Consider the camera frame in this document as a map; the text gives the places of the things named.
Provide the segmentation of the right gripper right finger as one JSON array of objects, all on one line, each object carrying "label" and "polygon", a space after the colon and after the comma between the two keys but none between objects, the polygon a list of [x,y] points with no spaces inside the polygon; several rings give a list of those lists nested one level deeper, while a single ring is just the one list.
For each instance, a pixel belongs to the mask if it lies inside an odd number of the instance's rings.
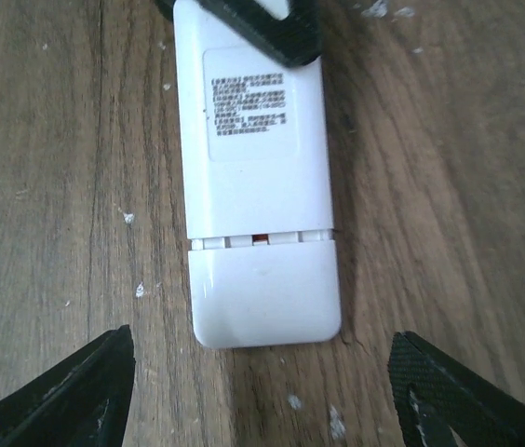
[{"label": "right gripper right finger", "polygon": [[525,404],[414,332],[397,332],[389,381],[407,446],[525,446]]}]

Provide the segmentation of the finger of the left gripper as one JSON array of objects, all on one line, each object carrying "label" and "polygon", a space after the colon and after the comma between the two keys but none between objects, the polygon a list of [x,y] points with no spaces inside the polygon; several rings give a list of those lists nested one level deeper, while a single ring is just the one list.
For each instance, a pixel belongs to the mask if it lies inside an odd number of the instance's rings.
[{"label": "finger of the left gripper", "polygon": [[273,17],[256,1],[201,1],[199,5],[283,66],[305,66],[321,54],[315,1],[289,1],[284,19]]}]

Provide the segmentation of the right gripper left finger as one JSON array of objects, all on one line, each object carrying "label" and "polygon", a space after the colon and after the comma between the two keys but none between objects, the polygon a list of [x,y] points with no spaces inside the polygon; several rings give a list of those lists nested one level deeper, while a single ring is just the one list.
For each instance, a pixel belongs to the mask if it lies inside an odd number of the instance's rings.
[{"label": "right gripper left finger", "polygon": [[135,376],[128,325],[0,400],[0,446],[120,446]]}]

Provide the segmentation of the white remote control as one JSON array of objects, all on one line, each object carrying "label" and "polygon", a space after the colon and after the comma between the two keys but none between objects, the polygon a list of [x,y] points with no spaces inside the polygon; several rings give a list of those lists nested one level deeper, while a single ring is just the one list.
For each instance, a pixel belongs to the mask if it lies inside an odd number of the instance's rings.
[{"label": "white remote control", "polygon": [[192,249],[332,239],[320,61],[283,67],[197,2],[173,11]]}]

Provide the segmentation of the white battery cover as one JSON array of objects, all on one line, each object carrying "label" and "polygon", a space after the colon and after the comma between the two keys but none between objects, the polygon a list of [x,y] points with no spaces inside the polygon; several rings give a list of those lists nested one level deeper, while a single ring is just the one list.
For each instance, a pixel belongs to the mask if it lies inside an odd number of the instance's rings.
[{"label": "white battery cover", "polygon": [[332,240],[191,251],[197,341],[223,349],[324,342],[341,329]]}]

